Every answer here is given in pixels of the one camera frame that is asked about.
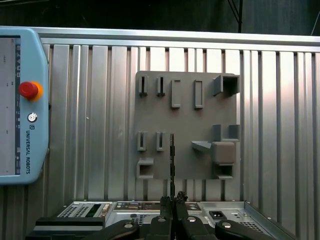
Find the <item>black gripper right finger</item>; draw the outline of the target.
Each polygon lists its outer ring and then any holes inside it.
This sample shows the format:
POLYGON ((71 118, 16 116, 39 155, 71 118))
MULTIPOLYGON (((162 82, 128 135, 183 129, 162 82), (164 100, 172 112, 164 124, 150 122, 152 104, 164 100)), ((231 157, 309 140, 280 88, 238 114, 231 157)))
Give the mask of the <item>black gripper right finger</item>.
POLYGON ((233 220, 222 219, 211 227, 196 216, 189 215, 187 194, 179 191, 175 197, 175 234, 178 240, 272 240, 271 236, 258 232, 233 220))

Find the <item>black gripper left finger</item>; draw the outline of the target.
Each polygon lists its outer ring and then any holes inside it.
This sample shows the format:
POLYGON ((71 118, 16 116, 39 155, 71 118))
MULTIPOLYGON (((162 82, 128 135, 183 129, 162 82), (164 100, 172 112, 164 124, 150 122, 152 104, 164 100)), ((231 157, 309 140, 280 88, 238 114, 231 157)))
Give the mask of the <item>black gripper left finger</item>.
POLYGON ((102 230, 84 237, 85 240, 171 240, 173 212, 172 201, 168 196, 160 199, 160 215, 152 218, 149 224, 139 226, 132 220, 120 220, 102 230))

